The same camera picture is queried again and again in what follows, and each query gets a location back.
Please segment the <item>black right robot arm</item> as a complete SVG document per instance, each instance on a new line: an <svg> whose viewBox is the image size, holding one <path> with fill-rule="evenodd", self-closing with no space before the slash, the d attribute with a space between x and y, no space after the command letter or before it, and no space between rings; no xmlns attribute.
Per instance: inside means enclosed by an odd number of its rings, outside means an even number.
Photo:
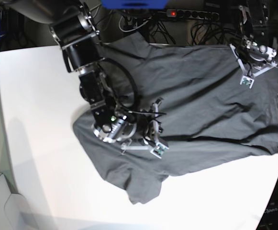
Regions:
<svg viewBox="0 0 278 230"><path fill-rule="evenodd" d="M158 104L148 111L139 109L138 89L130 72L100 53L103 44L87 4L79 0L6 0L4 4L49 26L67 71L79 74L80 93L90 105L94 117L92 129L97 138L114 143L137 135L146 143L159 141ZM122 103L101 66L103 61L125 74L133 90L131 105Z"/></svg>

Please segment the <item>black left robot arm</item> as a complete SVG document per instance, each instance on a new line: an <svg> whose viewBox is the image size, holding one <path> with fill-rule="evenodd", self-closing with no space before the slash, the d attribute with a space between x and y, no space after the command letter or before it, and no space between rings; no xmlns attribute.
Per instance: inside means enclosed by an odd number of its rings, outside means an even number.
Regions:
<svg viewBox="0 0 278 230"><path fill-rule="evenodd" d="M243 35L238 47L242 61L258 71L277 67L277 50L271 44L268 29L268 1L245 0L238 5L241 12L240 31Z"/></svg>

